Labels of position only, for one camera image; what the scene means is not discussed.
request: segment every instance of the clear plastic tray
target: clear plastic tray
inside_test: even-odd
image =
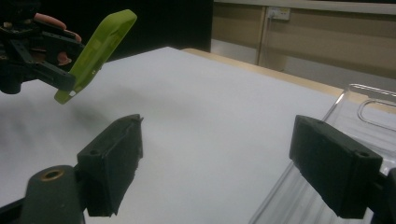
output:
[[[382,173],[396,167],[396,92],[349,85],[323,120],[380,154]],[[372,216],[367,209],[364,219],[338,217],[291,162],[249,223],[369,224]]]

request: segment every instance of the white table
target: white table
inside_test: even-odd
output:
[[[66,105],[32,81],[0,94],[0,204],[77,153],[113,120],[140,114],[144,158],[111,219],[248,223],[283,173],[294,117],[321,119],[336,96],[176,49],[107,63]]]

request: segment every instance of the green phone case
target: green phone case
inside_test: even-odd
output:
[[[63,105],[90,84],[136,19],[136,15],[126,9],[102,20],[70,70],[70,74],[76,77],[73,90],[57,91],[56,101]]]

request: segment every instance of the lime green plastic case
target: lime green plastic case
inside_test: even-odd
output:
[[[57,91],[56,101],[62,105],[67,103],[93,80],[136,19],[136,15],[126,9],[110,14],[102,20],[70,70],[70,74],[76,77],[74,89]]]

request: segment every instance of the white power outlet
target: white power outlet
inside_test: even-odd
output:
[[[290,20],[289,7],[268,7],[267,17],[274,20],[288,21]]]

